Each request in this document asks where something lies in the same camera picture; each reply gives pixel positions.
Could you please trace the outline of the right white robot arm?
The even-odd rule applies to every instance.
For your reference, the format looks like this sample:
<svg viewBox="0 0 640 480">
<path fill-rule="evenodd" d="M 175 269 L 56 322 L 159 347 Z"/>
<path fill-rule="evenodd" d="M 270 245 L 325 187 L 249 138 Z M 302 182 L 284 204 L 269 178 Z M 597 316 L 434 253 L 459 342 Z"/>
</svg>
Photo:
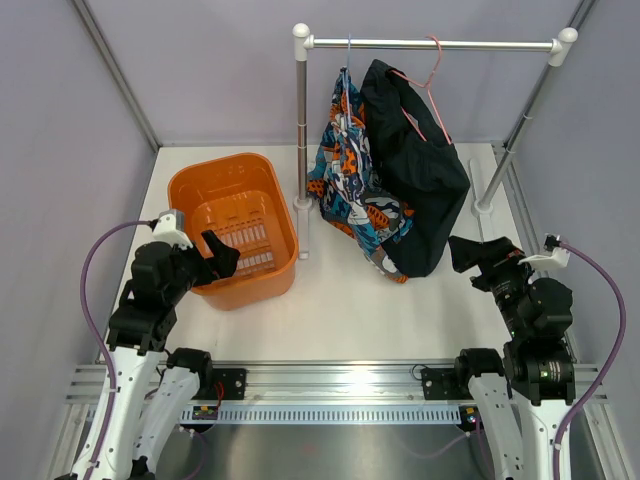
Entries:
<svg viewBox="0 0 640 480">
<path fill-rule="evenodd" d="M 456 272 L 479 269 L 471 284 L 493 296 L 510 335 L 501 352 L 462 350 L 452 375 L 457 392 L 477 403 L 496 478 L 571 478 L 571 454 L 562 445 L 576 399 L 564 340 L 573 322 L 571 289 L 534 279 L 525 253 L 506 237 L 452 236 L 448 244 Z"/>
</svg>

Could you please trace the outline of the black shorts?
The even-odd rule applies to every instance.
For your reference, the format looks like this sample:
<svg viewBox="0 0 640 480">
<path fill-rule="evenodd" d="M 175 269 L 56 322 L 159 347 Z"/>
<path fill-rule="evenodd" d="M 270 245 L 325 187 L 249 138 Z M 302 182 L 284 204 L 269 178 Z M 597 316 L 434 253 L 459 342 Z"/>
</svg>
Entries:
<svg viewBox="0 0 640 480">
<path fill-rule="evenodd" d="M 455 145 L 409 82 L 387 63 L 371 62 L 361 85 L 371 157 L 382 188 L 413 212 L 413 224 L 383 247 L 410 278 L 439 263 L 470 181 Z"/>
</svg>

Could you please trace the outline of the blue wire hanger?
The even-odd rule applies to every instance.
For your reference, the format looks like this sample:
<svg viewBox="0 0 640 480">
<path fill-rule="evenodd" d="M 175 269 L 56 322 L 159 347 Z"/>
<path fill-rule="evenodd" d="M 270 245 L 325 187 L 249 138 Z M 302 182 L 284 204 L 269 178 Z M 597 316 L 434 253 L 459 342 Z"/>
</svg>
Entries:
<svg viewBox="0 0 640 480">
<path fill-rule="evenodd" d="M 345 135 L 349 135 L 349 131 L 352 128 L 352 111 L 351 111 L 351 99 L 350 99 L 350 87 L 351 87 L 351 76 L 350 76 L 350 60 L 351 60 L 351 45 L 352 45 L 352 37 L 351 34 L 348 34 L 347 37 L 347 46 L 346 46 L 346 63 L 342 69 L 342 83 L 343 83 L 343 93 L 346 102 L 346 126 L 343 128 Z"/>
</svg>

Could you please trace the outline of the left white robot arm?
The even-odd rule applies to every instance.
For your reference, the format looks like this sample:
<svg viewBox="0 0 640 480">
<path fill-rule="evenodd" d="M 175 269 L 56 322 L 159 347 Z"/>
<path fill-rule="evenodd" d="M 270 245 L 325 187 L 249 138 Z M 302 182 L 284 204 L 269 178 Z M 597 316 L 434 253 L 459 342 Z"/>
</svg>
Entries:
<svg viewBox="0 0 640 480">
<path fill-rule="evenodd" d="M 225 387 L 207 351 L 165 350 L 176 307 L 192 289 L 231 277 L 240 253 L 211 230 L 211 257 L 193 244 L 153 241 L 139 247 L 107 337 L 107 371 L 91 429 L 69 479 L 153 479 L 164 445 L 187 403 Z"/>
</svg>

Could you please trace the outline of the colourful patterned shorts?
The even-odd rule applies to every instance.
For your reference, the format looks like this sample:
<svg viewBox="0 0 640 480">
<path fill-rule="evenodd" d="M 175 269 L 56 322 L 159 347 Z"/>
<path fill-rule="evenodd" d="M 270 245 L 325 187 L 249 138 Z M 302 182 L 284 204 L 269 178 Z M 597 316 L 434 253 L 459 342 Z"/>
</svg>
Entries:
<svg viewBox="0 0 640 480">
<path fill-rule="evenodd" d="M 315 159 L 307 167 L 307 193 L 317 201 L 326 222 L 353 238 L 382 275 L 403 284 L 408 276 L 383 243 L 397 243 L 409 233 L 414 211 L 381 186 L 371 157 L 363 98 L 352 81 L 352 128 L 345 135 L 342 69 L 334 85 L 328 123 Z"/>
</svg>

